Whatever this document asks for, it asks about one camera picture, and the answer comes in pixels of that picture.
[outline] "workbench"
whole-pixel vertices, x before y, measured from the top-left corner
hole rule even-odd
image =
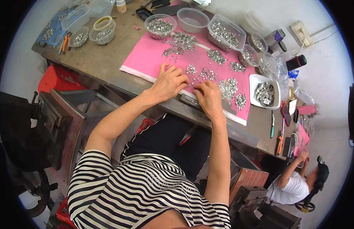
[[[64,55],[58,55],[60,45],[56,48],[50,45],[40,47],[34,43],[32,50],[51,62],[70,68],[113,89],[135,97],[141,94],[143,90],[150,88],[152,83],[122,72],[119,69],[136,43],[146,32],[144,21],[135,13],[142,2],[143,0],[135,0],[127,4],[127,12],[124,14],[119,14],[116,6],[114,6],[111,16],[117,16],[115,19],[116,33],[114,39],[107,45],[98,45],[88,40],[79,48],[73,47],[70,51],[66,50]],[[90,18],[86,24],[89,30],[92,29],[97,19]],[[134,25],[140,26],[141,29],[135,31]],[[195,124],[211,128],[211,122],[203,112],[181,103],[178,98],[172,98],[160,103],[158,106]],[[242,126],[227,119],[230,141],[253,146],[259,151],[274,155],[276,138],[279,130],[282,129],[280,109],[274,110],[274,116],[275,131],[274,137],[271,139],[271,110],[251,105],[247,126]],[[291,122],[289,127],[285,127],[283,139],[289,137],[293,132],[296,132],[296,127],[295,123]],[[286,159],[282,154],[278,158]]]

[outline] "pink mat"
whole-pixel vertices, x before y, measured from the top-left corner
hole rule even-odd
[[[182,30],[179,27],[177,27],[176,31],[182,31]],[[145,80],[148,80],[149,82],[154,82],[156,77],[159,74],[159,66],[164,62],[168,62],[171,65],[181,68],[184,71],[184,74],[186,74],[185,71],[186,67],[190,64],[194,64],[198,74],[202,71],[202,68],[205,68],[206,71],[209,69],[213,70],[214,73],[217,73],[216,80],[214,80],[216,84],[218,84],[220,80],[235,78],[238,82],[237,94],[243,93],[247,98],[246,107],[244,107],[240,111],[238,110],[236,111],[237,107],[235,105],[235,100],[233,99],[232,109],[236,113],[231,114],[229,112],[225,112],[225,115],[227,118],[232,119],[246,126],[248,111],[250,107],[249,75],[255,73],[255,68],[254,67],[246,68],[245,73],[235,72],[230,70],[229,63],[231,61],[239,62],[237,51],[232,50],[229,53],[225,53],[221,51],[219,48],[217,48],[207,40],[207,33],[208,33],[207,28],[204,28],[200,33],[191,34],[196,36],[196,40],[200,44],[202,44],[203,48],[196,46],[197,49],[196,52],[189,51],[189,52],[185,52],[184,55],[174,54],[174,57],[177,58],[177,62],[175,62],[175,60],[172,58],[171,55],[169,57],[163,57],[164,50],[171,47],[169,43],[163,43],[165,39],[156,40],[151,38],[147,33],[145,33],[140,39],[140,41],[136,44],[133,51],[126,58],[120,70],[141,77]],[[209,60],[205,52],[206,49],[209,48],[218,49],[219,51],[221,51],[223,56],[227,59],[225,64],[219,66],[214,61]],[[202,80],[202,77],[198,77],[197,74],[193,76],[191,73],[189,73],[187,74],[187,76],[190,80],[190,83],[194,82],[195,85],[200,82],[206,81],[206,80]],[[181,91],[181,93],[187,94],[188,96],[195,98],[194,94],[192,93],[192,90],[193,90],[193,85],[185,88],[184,90]]]
[[[306,133],[306,131],[304,130],[304,128],[302,127],[302,125],[300,123],[298,123],[299,128],[298,128],[298,144],[294,149],[294,156],[298,157],[303,150],[305,149],[306,144],[308,144],[308,148],[309,148],[309,136]]]

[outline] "black and white striped shirt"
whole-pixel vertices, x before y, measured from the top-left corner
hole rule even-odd
[[[227,205],[209,203],[170,158],[153,153],[126,157],[115,169],[105,153],[83,153],[68,205],[78,228],[141,228],[169,209],[190,227],[230,228]]]

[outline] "black thermos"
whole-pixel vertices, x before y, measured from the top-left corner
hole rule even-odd
[[[288,71],[291,71],[293,69],[297,69],[297,68],[304,66],[306,64],[307,64],[307,59],[303,55],[296,56],[293,59],[290,59],[286,62],[286,66],[288,67]]]

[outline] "hand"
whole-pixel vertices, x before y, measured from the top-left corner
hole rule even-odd
[[[307,166],[309,164],[309,157],[306,158],[306,160],[304,161],[304,166]]]
[[[298,157],[300,162],[305,161],[305,159],[308,157],[308,151],[304,150]]]
[[[163,63],[159,69],[159,76],[150,89],[147,89],[148,97],[154,104],[164,102],[175,97],[182,89],[188,86],[189,80],[183,75],[182,69]]]
[[[199,104],[212,123],[226,122],[223,113],[222,96],[220,88],[212,81],[208,80],[195,86],[193,93],[199,100]]]

